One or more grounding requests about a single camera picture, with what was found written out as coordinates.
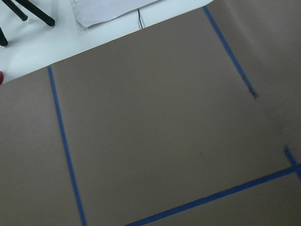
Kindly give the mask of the black tripod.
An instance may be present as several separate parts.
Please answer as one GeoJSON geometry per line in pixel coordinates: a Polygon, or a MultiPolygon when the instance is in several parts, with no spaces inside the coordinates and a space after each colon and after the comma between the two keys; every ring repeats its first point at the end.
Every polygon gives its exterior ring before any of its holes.
{"type": "MultiPolygon", "coordinates": [[[[2,1],[15,15],[17,15],[22,21],[26,21],[28,16],[11,0],[2,1]]],[[[37,18],[42,20],[45,24],[50,27],[55,26],[55,20],[43,12],[40,8],[34,5],[29,0],[16,0],[21,6],[34,14],[37,18]]],[[[5,37],[2,29],[0,30],[0,45],[6,47],[8,45],[8,40],[5,37]]]]}

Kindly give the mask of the clear plastic sheet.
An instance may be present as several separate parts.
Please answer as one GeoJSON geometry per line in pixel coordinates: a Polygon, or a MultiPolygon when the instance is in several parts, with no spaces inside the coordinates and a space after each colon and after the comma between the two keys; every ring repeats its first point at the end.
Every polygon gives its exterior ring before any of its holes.
{"type": "Polygon", "coordinates": [[[71,7],[78,24],[87,29],[121,17],[138,13],[139,27],[143,28],[140,9],[157,3],[156,0],[72,0],[71,7]]]}

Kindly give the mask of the red cylinder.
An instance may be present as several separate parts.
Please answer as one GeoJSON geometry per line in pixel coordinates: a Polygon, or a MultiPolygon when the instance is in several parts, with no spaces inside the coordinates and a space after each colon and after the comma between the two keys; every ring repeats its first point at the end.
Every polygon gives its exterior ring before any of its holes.
{"type": "Polygon", "coordinates": [[[0,71],[0,85],[3,83],[4,81],[4,74],[2,71],[0,71]]]}

